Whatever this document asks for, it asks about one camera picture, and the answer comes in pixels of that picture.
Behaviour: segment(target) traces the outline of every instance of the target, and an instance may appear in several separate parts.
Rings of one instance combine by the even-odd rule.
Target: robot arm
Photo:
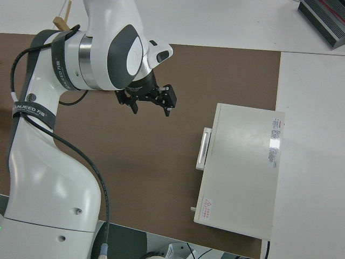
[[[88,59],[82,60],[81,74],[88,77],[85,81],[89,87],[115,90],[119,103],[130,106],[134,113],[140,100],[163,107],[168,116],[176,96],[171,85],[158,87],[153,68],[171,57],[170,45],[146,39],[133,1],[84,3],[89,24],[81,46],[89,43],[82,49]]]
[[[86,258],[100,209],[100,189],[90,171],[60,151],[52,135],[61,94],[115,91],[137,112],[151,101],[169,115],[176,96],[158,87],[153,68],[172,55],[168,44],[148,41],[133,0],[84,0],[86,32],[44,31],[29,54],[22,95],[15,102],[8,167],[11,188],[1,222],[1,258]]]

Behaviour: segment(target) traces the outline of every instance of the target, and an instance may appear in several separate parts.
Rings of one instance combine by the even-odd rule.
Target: brown cardboard surface
[[[0,34],[0,193],[6,195],[9,73],[16,54],[32,37]],[[155,69],[158,84],[172,84],[177,95],[170,117],[151,103],[139,103],[134,115],[118,104],[113,92],[97,91],[75,106],[59,107],[56,133],[86,153],[103,173],[112,222],[259,258],[261,240],[196,224],[190,207],[196,206],[202,179],[195,164],[203,128],[212,127],[217,103],[274,110],[280,53],[183,45],[173,49],[173,57]],[[22,62],[16,72],[18,94],[24,73]],[[61,99],[72,101],[80,95],[67,92]]]

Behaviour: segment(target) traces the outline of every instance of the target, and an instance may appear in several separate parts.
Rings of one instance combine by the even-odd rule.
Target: warning triangle
[[[208,206],[211,206],[212,203],[208,200],[208,199],[205,199],[205,207],[208,207]]]

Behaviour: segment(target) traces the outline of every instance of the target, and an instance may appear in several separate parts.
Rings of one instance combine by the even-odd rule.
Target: black cable
[[[203,254],[201,254],[201,256],[198,257],[198,259],[200,259],[204,254],[207,254],[209,251],[211,251],[212,248],[210,250],[207,250],[206,252],[204,252]]]
[[[73,35],[75,35],[78,30],[80,29],[80,25],[77,24],[76,26],[74,26],[73,28],[71,28],[71,32],[69,32],[68,34],[66,34],[65,40],[68,40],[69,38],[71,38]],[[10,75],[10,88],[11,88],[11,92],[15,92],[15,70],[17,67],[18,62],[20,61],[20,59],[27,53],[29,52],[34,52],[34,51],[38,51],[38,50],[42,50],[42,49],[47,49],[49,47],[51,47],[52,44],[48,43],[48,44],[44,44],[42,46],[37,46],[37,47],[31,47],[28,48],[26,50],[23,50],[15,59],[15,61],[12,64],[12,68],[11,68],[11,75]]]
[[[188,247],[189,247],[190,252],[192,253],[193,258],[195,259],[195,256],[194,256],[194,254],[193,254],[192,248],[190,247],[189,243],[187,243],[187,245],[188,245]]]
[[[79,150],[78,148],[76,148],[75,146],[73,146],[71,143],[69,143],[68,141],[66,141],[65,139],[59,137],[58,135],[48,131],[47,129],[45,129],[44,127],[38,125],[36,122],[34,122],[33,120],[31,120],[25,113],[21,113],[20,114],[21,117],[23,117],[28,123],[30,123],[32,126],[38,128],[40,131],[48,134],[49,136],[53,137],[54,139],[60,141],[61,143],[63,143],[64,145],[66,145],[67,147],[69,147],[70,149],[74,150],[75,152],[77,152],[82,158],[85,159],[85,161],[92,167],[92,169],[94,170],[94,172],[96,173],[102,188],[103,188],[103,192],[104,192],[104,196],[105,196],[105,202],[106,202],[106,231],[105,231],[105,237],[104,237],[104,243],[108,243],[108,235],[109,235],[109,225],[110,225],[110,212],[109,212],[109,199],[108,199],[108,191],[107,191],[107,187],[104,183],[103,177],[101,175],[101,173],[99,172],[99,170],[97,169],[96,165],[92,162],[92,160],[90,158],[88,158],[81,150]]]
[[[59,101],[59,104],[66,105],[66,106],[75,105],[78,102],[80,102],[81,100],[83,100],[87,93],[88,93],[88,90],[86,90],[78,100],[76,100],[72,103],[64,103],[63,101]]]
[[[270,253],[270,244],[271,244],[270,241],[268,241],[265,259],[268,259],[268,254]]]

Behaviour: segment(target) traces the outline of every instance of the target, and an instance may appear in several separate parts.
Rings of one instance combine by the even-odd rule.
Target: white box
[[[217,105],[195,222],[271,239],[284,116]]]

